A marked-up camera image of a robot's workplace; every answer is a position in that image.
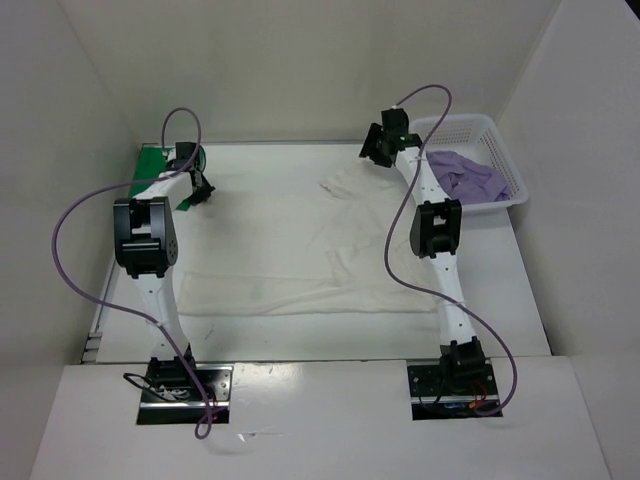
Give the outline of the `green t shirt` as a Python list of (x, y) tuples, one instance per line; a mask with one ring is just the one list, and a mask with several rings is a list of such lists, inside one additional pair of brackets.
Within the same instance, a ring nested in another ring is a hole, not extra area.
[[(199, 161), (194, 163), (192, 168), (187, 170), (187, 173), (189, 174), (191, 170), (197, 169), (202, 171), (204, 174), (206, 161), (206, 153), (203, 147), (200, 146)], [(168, 176), (169, 174), (178, 171), (183, 165), (184, 164), (178, 164), (175, 160), (175, 146), (168, 149), (145, 147), (140, 154), (134, 173), (134, 179), (138, 181)], [(152, 189), (152, 194), (149, 195), (149, 197), (167, 196), (170, 200), (170, 205), (174, 210), (187, 211), (191, 207), (196, 206), (192, 204), (192, 200), (188, 200), (188, 197), (192, 193), (190, 174), (189, 181), (186, 181), (186, 178), (182, 178), (178, 185), (172, 184), (170, 181), (166, 181), (132, 186), (129, 190), (129, 196), (138, 197), (149, 188)]]

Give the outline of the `purple t shirt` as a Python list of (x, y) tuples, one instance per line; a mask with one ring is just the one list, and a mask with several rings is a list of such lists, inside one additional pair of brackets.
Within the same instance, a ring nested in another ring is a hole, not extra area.
[(432, 151), (427, 160), (441, 188), (463, 205), (508, 200), (511, 188), (504, 176), (454, 151)]

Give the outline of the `white t shirt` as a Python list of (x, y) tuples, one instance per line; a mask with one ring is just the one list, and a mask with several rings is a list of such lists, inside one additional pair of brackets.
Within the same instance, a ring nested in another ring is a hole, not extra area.
[(184, 316), (432, 312), (433, 269), (413, 255), (414, 205), (398, 209), (407, 184), (364, 161), (306, 195), (218, 192), (190, 210), (181, 241)]

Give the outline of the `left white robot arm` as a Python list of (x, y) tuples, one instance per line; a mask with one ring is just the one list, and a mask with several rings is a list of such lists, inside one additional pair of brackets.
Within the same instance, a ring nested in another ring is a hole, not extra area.
[(180, 400), (209, 397), (180, 322), (173, 282), (179, 256), (173, 211), (199, 193), (194, 177), (164, 172), (143, 192), (113, 205), (116, 261), (133, 280), (155, 336), (147, 378)]

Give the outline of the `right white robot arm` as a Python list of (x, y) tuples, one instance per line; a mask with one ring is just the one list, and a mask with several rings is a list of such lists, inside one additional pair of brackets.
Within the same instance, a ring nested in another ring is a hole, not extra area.
[(359, 156), (386, 168), (394, 167), (406, 180), (416, 209), (409, 232), (412, 253), (430, 265), (437, 285), (440, 320), (439, 382), (460, 394), (481, 379), (486, 356), (472, 324), (457, 267), (462, 206), (440, 186), (420, 150), (421, 139), (406, 126), (370, 125)]

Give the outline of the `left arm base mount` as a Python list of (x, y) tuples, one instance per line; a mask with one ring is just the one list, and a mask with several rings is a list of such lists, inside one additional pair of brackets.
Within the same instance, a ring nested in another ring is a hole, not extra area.
[[(137, 425), (193, 425), (205, 415), (205, 402), (193, 379), (181, 366), (130, 374), (141, 390)], [(231, 365), (196, 365), (194, 372), (213, 407), (213, 423), (227, 424), (230, 416)]]

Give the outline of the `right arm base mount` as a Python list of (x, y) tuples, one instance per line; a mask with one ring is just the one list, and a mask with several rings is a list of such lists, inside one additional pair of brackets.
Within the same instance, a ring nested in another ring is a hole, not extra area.
[(458, 384), (444, 380), (436, 360), (408, 362), (406, 370), (414, 421), (479, 418), (477, 408), (492, 410), (501, 404), (489, 362), (477, 378)]

